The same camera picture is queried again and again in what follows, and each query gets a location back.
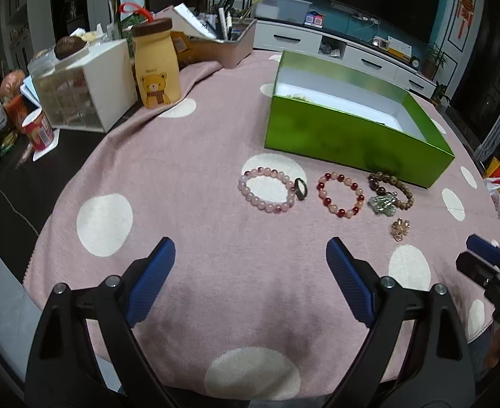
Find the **cartoon bear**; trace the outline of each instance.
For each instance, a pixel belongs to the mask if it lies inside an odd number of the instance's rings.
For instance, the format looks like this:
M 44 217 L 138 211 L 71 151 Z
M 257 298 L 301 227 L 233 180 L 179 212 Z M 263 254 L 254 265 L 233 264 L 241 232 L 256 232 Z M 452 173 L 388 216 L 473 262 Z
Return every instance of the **cartoon bear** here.
M 170 104 L 170 99 L 165 93 L 165 86 L 167 85 L 167 74 L 165 72 L 159 75 L 153 73 L 143 76 L 141 80 L 144 85 L 144 90 L 146 91 L 144 105 L 147 108 L 158 107 L 163 103 Z

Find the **teal wall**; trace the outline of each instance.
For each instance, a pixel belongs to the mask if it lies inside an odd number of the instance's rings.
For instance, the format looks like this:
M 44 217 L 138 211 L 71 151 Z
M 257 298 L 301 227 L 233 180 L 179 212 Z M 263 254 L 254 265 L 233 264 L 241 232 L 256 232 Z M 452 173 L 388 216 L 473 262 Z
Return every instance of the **teal wall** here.
M 325 14 L 324 26 L 328 29 L 333 29 L 339 32 L 345 32 L 348 35 L 352 35 L 363 41 L 371 40 L 375 35 L 383 38 L 387 38 L 388 35 L 395 37 L 404 43 L 412 46 L 412 53 L 416 56 L 423 58 L 426 50 L 426 45 L 420 40 L 406 34 L 401 29 L 398 29 L 391 24 L 385 23 L 384 21 L 380 23 L 377 27 L 375 25 L 369 26 L 368 21 L 359 21 L 353 18 L 350 14 L 333 9 L 330 7 L 326 0 L 306 0 L 311 1 L 311 9 L 317 12 Z M 441 27 L 442 19 L 444 18 L 446 10 L 447 0 L 438 1 L 437 17 L 433 25 L 433 30 L 431 31 L 431 41 L 435 41 L 438 36 L 438 30 Z

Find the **blue gripper pad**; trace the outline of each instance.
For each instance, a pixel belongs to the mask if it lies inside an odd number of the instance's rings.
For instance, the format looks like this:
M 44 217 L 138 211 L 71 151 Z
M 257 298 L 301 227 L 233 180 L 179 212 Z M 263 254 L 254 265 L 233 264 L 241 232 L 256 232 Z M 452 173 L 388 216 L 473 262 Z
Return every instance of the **blue gripper pad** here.
M 333 238 L 327 243 L 325 258 L 354 317 L 368 328 L 372 327 L 375 320 L 373 295 L 352 265 L 351 254 Z
M 144 273 L 129 292 L 125 320 L 133 328 L 137 322 L 145 320 L 174 265 L 176 249 L 174 242 L 165 238 Z
M 475 234 L 467 238 L 466 246 L 468 250 L 471 250 L 475 255 L 480 256 L 493 266 L 500 266 L 499 247 L 494 247 L 488 241 Z

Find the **yellow bottle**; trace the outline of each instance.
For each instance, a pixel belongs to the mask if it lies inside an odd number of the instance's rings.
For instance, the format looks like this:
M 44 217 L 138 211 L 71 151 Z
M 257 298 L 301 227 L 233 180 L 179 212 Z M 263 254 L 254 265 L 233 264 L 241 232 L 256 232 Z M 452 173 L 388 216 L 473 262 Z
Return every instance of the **yellow bottle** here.
M 138 91 L 147 108 L 175 103 L 182 96 L 178 59 L 170 39 L 172 28 L 170 18 L 159 18 L 132 28 Z

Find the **white coaster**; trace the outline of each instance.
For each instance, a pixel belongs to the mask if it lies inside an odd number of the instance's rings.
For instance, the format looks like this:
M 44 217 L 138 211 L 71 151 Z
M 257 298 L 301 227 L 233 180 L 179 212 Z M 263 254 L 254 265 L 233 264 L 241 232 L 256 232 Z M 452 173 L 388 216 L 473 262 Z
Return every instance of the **white coaster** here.
M 53 131 L 53 141 L 51 142 L 51 144 L 48 147 L 46 147 L 44 150 L 41 150 L 39 152 L 34 151 L 33 161 L 36 161 L 37 159 L 42 158 L 42 156 L 44 156 L 47 153 L 50 153 L 53 149 L 55 149 L 57 147 L 57 144 L 59 143 L 59 130 L 60 129 L 56 129 Z

